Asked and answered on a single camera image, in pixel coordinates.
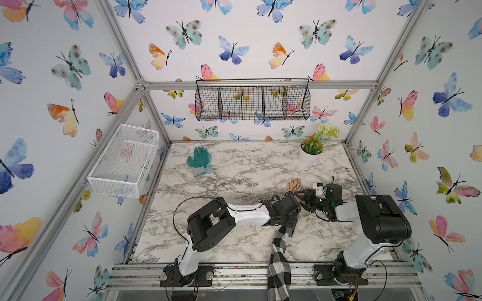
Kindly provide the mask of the mannequin hand flesh coloured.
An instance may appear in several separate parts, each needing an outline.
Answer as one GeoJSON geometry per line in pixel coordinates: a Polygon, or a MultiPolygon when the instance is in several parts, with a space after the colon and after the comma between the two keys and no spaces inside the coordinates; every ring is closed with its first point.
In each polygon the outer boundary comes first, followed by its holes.
{"type": "Polygon", "coordinates": [[[302,191],[301,180],[299,178],[291,179],[290,182],[287,184],[286,190],[290,192],[295,197],[295,199],[297,199],[298,202],[301,202],[301,199],[296,194],[302,191]]]}

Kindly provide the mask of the black white plaid sleeve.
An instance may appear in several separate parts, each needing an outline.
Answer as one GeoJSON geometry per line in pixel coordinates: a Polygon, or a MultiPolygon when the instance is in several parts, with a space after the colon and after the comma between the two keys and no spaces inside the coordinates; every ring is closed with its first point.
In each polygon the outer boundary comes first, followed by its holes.
{"type": "Polygon", "coordinates": [[[293,227],[282,226],[274,236],[271,257],[267,268],[268,301],[290,300],[291,267],[285,253],[295,228],[296,225],[293,227]]]}

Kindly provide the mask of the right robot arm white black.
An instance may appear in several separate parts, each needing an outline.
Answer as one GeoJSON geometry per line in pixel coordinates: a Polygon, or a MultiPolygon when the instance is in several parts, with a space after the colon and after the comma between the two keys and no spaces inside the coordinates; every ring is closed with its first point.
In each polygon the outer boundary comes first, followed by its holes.
{"type": "Polygon", "coordinates": [[[362,278],[367,267],[385,248],[400,246],[412,234],[412,228],[399,207],[389,195],[356,195],[355,201],[345,204],[341,199],[341,186],[328,184],[324,196],[319,189],[301,193],[301,206],[308,212],[325,215],[323,221],[350,223],[359,221],[362,233],[350,246],[341,251],[332,265],[315,267],[317,283],[351,283],[366,285],[362,278]]]}

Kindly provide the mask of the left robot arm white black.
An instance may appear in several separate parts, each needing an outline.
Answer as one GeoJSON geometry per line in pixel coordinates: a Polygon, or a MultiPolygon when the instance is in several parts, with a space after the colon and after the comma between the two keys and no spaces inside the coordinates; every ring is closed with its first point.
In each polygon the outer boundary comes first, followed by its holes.
{"type": "Polygon", "coordinates": [[[201,253],[220,243],[234,228],[244,226],[292,227],[297,220],[301,205],[292,193],[253,205],[227,203],[222,197],[191,214],[187,219],[187,247],[176,264],[183,277],[198,270],[201,253]]]}

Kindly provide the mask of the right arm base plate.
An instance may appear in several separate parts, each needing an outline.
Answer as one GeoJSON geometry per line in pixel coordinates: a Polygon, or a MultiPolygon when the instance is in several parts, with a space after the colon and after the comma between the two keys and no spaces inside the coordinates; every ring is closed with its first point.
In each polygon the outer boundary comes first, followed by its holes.
{"type": "Polygon", "coordinates": [[[354,269],[335,264],[314,265],[314,280],[317,286],[349,286],[349,285],[368,285],[369,281],[362,275],[366,271],[354,269]]]}

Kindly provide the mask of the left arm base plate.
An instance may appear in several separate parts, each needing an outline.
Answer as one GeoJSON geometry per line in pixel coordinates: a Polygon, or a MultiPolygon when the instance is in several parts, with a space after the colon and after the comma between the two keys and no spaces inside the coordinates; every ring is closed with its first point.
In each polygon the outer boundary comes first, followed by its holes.
{"type": "Polygon", "coordinates": [[[179,267],[168,265],[161,273],[160,287],[187,287],[195,284],[199,287],[211,287],[214,278],[214,267],[201,265],[194,273],[182,276],[179,267]]]}

